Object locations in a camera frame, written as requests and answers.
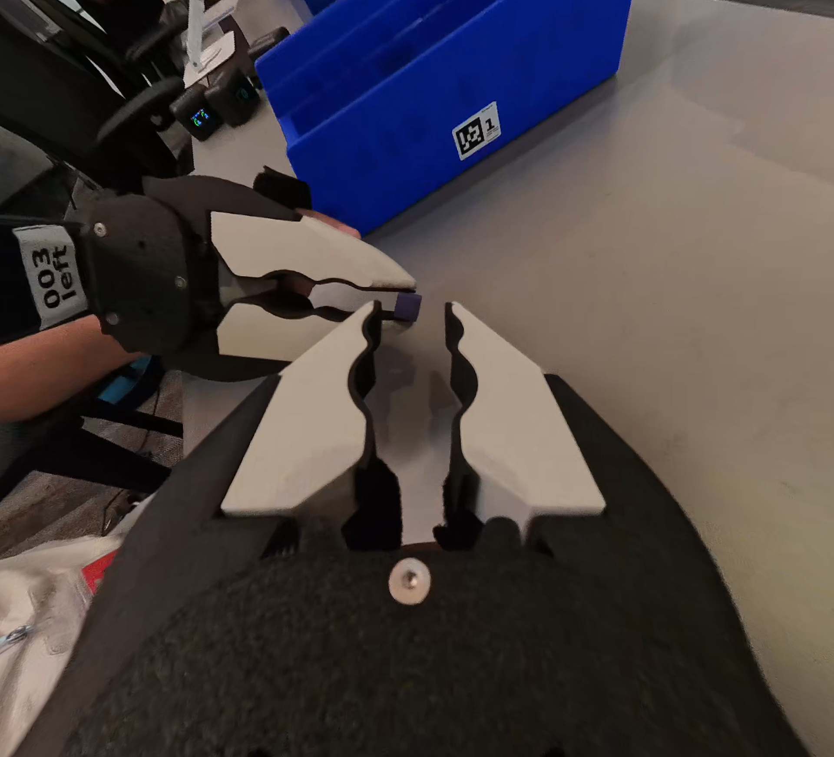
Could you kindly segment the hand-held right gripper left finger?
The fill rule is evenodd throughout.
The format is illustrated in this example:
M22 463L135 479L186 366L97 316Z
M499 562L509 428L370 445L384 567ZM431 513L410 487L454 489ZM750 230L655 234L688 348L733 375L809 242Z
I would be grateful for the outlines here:
M372 300L278 376L221 503L230 518L332 522L348 548L402 545L399 481L380 459L366 398L382 304Z

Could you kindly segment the black office chair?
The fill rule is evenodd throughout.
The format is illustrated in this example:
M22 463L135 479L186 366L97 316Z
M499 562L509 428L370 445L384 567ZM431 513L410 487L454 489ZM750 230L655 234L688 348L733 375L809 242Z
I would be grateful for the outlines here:
M193 170L193 157L162 139L185 90L172 62L129 63L58 0L2 0L1 28L4 130L118 192Z

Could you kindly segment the person's left forearm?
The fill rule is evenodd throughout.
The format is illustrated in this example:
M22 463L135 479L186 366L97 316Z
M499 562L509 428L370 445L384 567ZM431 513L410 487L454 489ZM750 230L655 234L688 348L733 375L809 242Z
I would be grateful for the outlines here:
M93 315L4 344L1 424L47 413L140 357L105 334Z

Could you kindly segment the white stand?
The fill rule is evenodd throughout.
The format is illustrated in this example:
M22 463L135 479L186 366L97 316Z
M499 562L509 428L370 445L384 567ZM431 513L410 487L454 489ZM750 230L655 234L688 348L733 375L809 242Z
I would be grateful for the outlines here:
M232 17L238 0L220 0L212 7L205 7L205 0L187 0L188 16L184 32L186 57L183 84L189 88L206 78L225 63L235 52L235 38L227 39L224 33L212 43L206 43L206 32L220 27L220 22Z

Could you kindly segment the blue chair base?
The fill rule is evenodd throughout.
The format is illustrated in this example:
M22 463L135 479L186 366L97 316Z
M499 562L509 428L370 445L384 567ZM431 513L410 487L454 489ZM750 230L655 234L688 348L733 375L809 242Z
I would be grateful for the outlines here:
M165 369L158 357L141 357L115 372L98 399L114 407L140 409L158 394Z

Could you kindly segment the red badge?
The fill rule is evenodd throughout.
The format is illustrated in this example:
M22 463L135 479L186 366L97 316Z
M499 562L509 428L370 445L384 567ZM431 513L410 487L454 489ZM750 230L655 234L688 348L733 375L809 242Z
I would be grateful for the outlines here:
M108 554L103 554L94 561L86 564L81 569L82 580L89 591L90 596L95 596L102 583L103 575L115 560L119 550L115 549Z

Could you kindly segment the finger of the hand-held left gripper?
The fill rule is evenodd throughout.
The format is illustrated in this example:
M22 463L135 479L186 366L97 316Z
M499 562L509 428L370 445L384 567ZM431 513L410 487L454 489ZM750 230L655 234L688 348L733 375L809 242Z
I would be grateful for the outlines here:
M210 241L218 256L222 298L276 293L287 280L363 293L417 291L411 274L379 249L310 218L213 211Z
M319 314L282 317L257 304L236 303L216 329L218 352L227 357L293 362L353 315L348 313L341 320Z

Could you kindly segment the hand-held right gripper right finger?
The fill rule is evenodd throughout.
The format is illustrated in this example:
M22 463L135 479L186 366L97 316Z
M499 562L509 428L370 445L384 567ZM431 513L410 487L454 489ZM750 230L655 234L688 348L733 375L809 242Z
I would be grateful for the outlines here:
M492 519L510 520L525 539L538 520L604 512L545 371L459 302L444 306L444 338L460 407L438 545L470 550Z

